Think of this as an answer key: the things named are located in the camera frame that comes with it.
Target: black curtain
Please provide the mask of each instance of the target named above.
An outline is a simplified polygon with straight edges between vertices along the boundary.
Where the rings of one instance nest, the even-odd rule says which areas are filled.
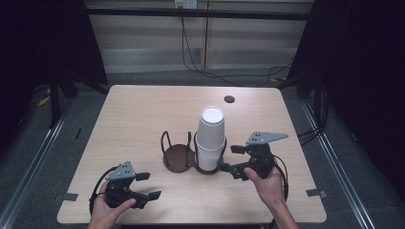
[[[320,76],[332,106],[405,199],[405,2],[339,2],[345,12],[335,23],[309,21],[288,77],[304,73],[298,90],[308,94]],[[328,14],[328,4],[315,1],[313,10]]]
[[[69,91],[75,81],[108,83],[89,16],[52,10],[70,7],[85,8],[85,4],[83,0],[0,3],[0,146],[3,152],[7,151],[35,87],[49,84],[54,77],[64,93],[72,96]]]

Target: metal rail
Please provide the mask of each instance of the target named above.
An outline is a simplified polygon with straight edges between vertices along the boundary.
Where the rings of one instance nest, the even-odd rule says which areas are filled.
[[[40,7],[38,13],[68,13],[89,15],[127,15],[127,16],[169,16],[169,17],[209,17],[209,18],[241,18],[307,21],[308,13],[240,11],[240,10],[192,10],[192,9],[140,9],[118,7],[86,7],[86,8],[58,8]]]
[[[56,137],[62,129],[62,126],[65,122],[65,117],[68,111],[71,109],[72,104],[73,99],[70,99],[62,116],[55,123],[53,128],[48,131],[48,134],[42,142],[42,145],[39,148],[38,152],[36,153],[36,156],[33,159],[30,168],[27,170],[27,173],[24,175],[23,179],[15,190],[15,193],[12,195],[6,207],[4,208],[0,216],[1,229],[9,229],[14,224],[14,221],[17,218],[17,215],[20,212],[24,201],[30,193],[30,190],[42,168],[42,165],[48,157],[49,151],[51,150]]]
[[[313,117],[312,107],[307,101],[302,102],[302,105],[309,119],[310,125],[314,130],[317,129],[317,124]],[[345,196],[354,212],[354,215],[360,223],[361,228],[375,228],[369,212],[367,211],[367,208],[364,206],[359,195],[354,190],[354,187],[352,186],[352,183],[349,180],[349,177],[346,174],[342,164],[340,163],[335,151],[331,147],[326,134],[323,132],[319,134],[317,138],[319,143],[321,144],[322,149],[324,150],[325,156],[327,157],[334,174],[336,175],[337,180],[339,181],[340,187],[345,193]]]

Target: dark floor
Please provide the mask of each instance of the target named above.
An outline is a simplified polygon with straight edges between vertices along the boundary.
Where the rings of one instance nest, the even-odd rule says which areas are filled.
[[[266,70],[231,70],[215,71],[217,74],[251,73],[262,74]],[[240,86],[255,87],[267,81],[266,77],[235,77],[226,80]],[[110,85],[143,84],[143,85],[198,85],[198,86],[234,86],[218,78],[208,78],[189,71],[166,73],[127,73],[109,75]],[[266,82],[267,87],[277,83]],[[12,228],[86,228],[86,225],[61,225],[56,220],[60,202],[54,201],[58,194],[66,193],[75,168],[87,144],[96,119],[106,95],[78,84],[79,94],[72,101],[72,107],[66,114],[60,132],[57,135],[38,177],[34,180],[29,194],[17,209],[18,215],[11,220]],[[32,96],[32,104],[23,122],[19,126],[19,135],[8,149],[7,156],[0,162],[0,210],[3,212],[15,193],[20,181],[26,175],[44,138],[49,132],[51,109],[50,104],[37,107],[37,102],[45,91]],[[291,120],[297,134],[310,129],[302,101],[297,98],[295,88],[282,90]],[[70,100],[61,96],[61,107]],[[360,143],[352,140],[351,132],[342,120],[330,108],[326,134],[335,150],[340,163],[349,176],[352,186],[363,201],[375,228],[403,228],[405,225],[405,206],[395,190],[383,175],[370,162],[367,152]],[[331,169],[325,153],[315,138],[303,147],[315,184],[325,191],[323,198],[328,218],[320,224],[300,224],[302,228],[361,228],[350,203],[348,202],[336,175]],[[204,228],[240,228],[240,226],[222,227],[211,225]]]

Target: round hole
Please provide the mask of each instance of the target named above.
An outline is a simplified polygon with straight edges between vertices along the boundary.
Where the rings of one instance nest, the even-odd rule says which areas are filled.
[[[227,95],[227,96],[224,98],[224,100],[225,100],[225,102],[227,102],[227,103],[233,103],[233,102],[235,102],[235,97],[232,96],[232,95]]]

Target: cup stack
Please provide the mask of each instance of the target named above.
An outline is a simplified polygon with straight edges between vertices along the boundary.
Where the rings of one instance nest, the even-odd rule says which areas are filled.
[[[224,112],[219,107],[209,106],[202,110],[196,135],[198,165],[205,171],[217,168],[224,148]]]

